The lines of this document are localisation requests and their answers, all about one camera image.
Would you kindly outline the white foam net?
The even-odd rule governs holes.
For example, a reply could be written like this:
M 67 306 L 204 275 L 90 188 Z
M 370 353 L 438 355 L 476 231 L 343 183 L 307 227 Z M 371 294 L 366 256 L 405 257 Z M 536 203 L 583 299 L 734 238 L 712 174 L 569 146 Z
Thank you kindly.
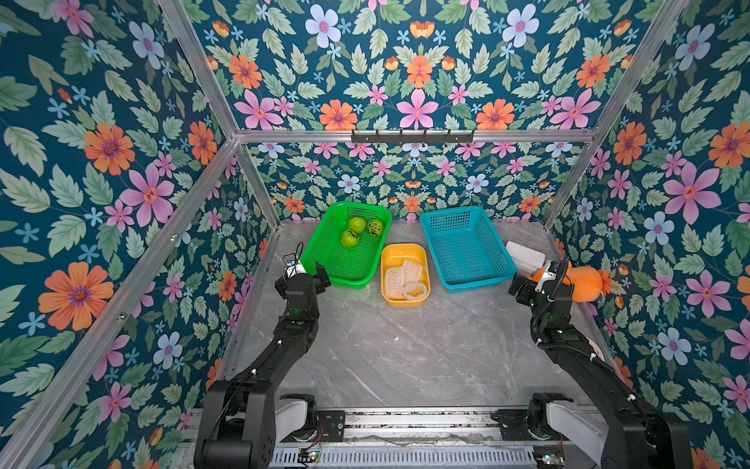
M 402 264 L 402 275 L 405 283 L 420 283 L 424 266 L 412 260 L 405 260 Z
M 404 270 L 402 266 L 389 268 L 385 273 L 384 287 L 385 296 L 391 300 L 404 298 Z
M 429 287 L 424 283 L 406 283 L 402 288 L 402 296 L 406 301 L 419 302 L 427 298 Z

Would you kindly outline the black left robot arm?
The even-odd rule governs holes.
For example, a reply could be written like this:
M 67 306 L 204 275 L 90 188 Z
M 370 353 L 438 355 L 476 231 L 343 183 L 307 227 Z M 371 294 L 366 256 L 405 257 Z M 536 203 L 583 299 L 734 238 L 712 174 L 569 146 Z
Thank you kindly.
M 298 263 L 275 287 L 286 305 L 271 342 L 244 371 L 215 381 L 206 393 L 195 440 L 196 468 L 267 468 L 275 446 L 306 425 L 308 397 L 292 397 L 279 406 L 275 395 L 316 339 L 318 295 L 331 281 L 322 265 L 314 265 L 310 274 Z

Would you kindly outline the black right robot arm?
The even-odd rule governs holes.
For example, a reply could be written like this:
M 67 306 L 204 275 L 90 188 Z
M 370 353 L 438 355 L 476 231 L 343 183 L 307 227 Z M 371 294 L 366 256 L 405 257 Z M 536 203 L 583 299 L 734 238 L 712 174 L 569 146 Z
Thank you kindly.
M 536 393 L 527 425 L 535 436 L 568 438 L 602 468 L 689 468 L 689 429 L 640 397 L 570 321 L 575 287 L 555 266 L 538 281 L 515 275 L 509 292 L 531 309 L 536 346 L 565 371 L 594 406 L 588 412 L 561 394 Z

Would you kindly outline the light green custard apple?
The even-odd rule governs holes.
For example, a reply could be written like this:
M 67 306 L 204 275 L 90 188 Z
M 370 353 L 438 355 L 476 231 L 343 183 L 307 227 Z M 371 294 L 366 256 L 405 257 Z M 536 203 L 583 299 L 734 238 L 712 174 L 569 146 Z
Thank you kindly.
M 367 227 L 367 222 L 361 217 L 353 217 L 348 221 L 348 229 L 358 235 L 362 234 Z

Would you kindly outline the dark speckled custard apple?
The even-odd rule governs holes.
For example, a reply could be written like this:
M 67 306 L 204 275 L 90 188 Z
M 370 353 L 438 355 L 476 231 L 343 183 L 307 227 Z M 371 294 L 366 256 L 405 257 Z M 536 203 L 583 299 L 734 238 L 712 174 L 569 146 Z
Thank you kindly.
M 381 236 L 383 236 L 384 230 L 384 224 L 377 219 L 370 220 L 366 225 L 367 234 L 369 234 L 369 236 L 373 236 L 373 238 L 381 238 Z

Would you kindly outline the orange toy duck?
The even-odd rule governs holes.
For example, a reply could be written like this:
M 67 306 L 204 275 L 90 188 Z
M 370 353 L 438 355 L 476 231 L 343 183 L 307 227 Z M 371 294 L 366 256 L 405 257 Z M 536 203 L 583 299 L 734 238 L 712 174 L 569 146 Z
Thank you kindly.
M 591 267 L 568 268 L 562 283 L 573 286 L 572 300 L 576 303 L 594 302 L 605 289 L 602 275 Z

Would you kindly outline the white rectangular box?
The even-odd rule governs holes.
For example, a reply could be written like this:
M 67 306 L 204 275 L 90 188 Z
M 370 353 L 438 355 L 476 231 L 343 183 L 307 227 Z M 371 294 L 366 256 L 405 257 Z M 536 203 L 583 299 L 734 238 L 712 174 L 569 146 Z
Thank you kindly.
M 520 275 L 532 275 L 545 265 L 545 254 L 532 248 L 515 242 L 506 242 L 506 250 Z

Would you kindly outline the green plastic basket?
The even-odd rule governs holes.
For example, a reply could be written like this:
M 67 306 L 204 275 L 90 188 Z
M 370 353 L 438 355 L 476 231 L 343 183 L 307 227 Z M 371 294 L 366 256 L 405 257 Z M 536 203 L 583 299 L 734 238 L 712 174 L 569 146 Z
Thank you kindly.
M 369 236 L 365 230 L 361 242 L 354 248 L 341 246 L 348 221 L 361 217 L 367 223 L 380 220 L 385 227 L 381 238 Z M 305 270 L 314 273 L 314 264 L 320 263 L 327 271 L 332 285 L 351 289 L 365 288 L 374 278 L 393 222 L 392 214 L 384 207 L 357 202 L 338 202 L 328 208 L 318 228 L 312 235 L 301 258 Z

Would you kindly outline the teal plastic basket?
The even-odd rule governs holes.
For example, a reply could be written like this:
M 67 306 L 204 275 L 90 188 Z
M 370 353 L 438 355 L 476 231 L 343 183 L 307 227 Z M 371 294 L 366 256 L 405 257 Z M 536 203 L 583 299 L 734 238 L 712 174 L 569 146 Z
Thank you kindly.
M 425 213 L 420 223 L 443 286 L 468 291 L 511 281 L 518 268 L 486 211 L 476 206 Z

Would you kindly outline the yellow plastic tub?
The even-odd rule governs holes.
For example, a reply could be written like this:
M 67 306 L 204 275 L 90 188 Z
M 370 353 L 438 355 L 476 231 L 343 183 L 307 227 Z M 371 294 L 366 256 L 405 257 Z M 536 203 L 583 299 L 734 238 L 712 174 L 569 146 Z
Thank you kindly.
M 381 293 L 386 303 L 392 308 L 417 308 L 422 306 L 426 300 L 419 302 L 406 301 L 404 298 L 400 300 L 391 300 L 385 296 L 384 279 L 385 273 L 389 268 L 401 266 L 405 260 L 412 260 L 424 266 L 420 283 L 424 283 L 430 289 L 430 296 L 432 289 L 430 283 L 430 275 L 428 269 L 428 257 L 425 249 L 416 243 L 396 243 L 387 245 L 381 255 Z

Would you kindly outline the black wall hook rack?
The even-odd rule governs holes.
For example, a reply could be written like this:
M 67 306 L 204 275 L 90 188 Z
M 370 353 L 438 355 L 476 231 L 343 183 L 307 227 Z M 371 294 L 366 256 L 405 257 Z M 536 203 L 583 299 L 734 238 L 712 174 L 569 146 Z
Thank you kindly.
M 435 131 L 435 130 L 388 130 L 388 131 L 352 131 L 350 134 L 352 143 L 361 144 L 466 144 L 475 140 L 473 131 Z

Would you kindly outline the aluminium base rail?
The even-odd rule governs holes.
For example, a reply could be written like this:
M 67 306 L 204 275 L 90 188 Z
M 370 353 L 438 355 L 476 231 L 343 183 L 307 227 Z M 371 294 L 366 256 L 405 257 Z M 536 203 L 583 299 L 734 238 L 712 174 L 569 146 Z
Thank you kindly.
M 289 436 L 273 468 L 595 468 L 565 435 L 535 434 L 525 406 L 322 408 L 311 435 Z

